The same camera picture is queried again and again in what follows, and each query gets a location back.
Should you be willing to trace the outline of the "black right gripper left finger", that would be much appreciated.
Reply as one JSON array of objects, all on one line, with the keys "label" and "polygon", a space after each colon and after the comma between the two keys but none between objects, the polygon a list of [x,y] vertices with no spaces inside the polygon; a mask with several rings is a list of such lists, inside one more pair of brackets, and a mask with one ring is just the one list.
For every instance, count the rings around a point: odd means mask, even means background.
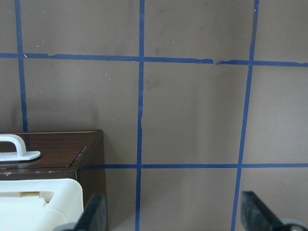
[{"label": "black right gripper left finger", "polygon": [[106,197],[95,194],[88,201],[84,212],[76,223],[68,223],[54,228],[55,231],[105,231]]}]

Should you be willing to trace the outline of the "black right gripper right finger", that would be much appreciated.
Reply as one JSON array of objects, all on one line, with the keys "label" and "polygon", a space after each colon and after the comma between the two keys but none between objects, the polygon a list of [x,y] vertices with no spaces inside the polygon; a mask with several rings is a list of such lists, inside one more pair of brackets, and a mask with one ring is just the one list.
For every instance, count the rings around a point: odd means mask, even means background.
[{"label": "black right gripper right finger", "polygon": [[299,221],[278,218],[253,191],[242,192],[241,224],[246,231],[303,230]]}]

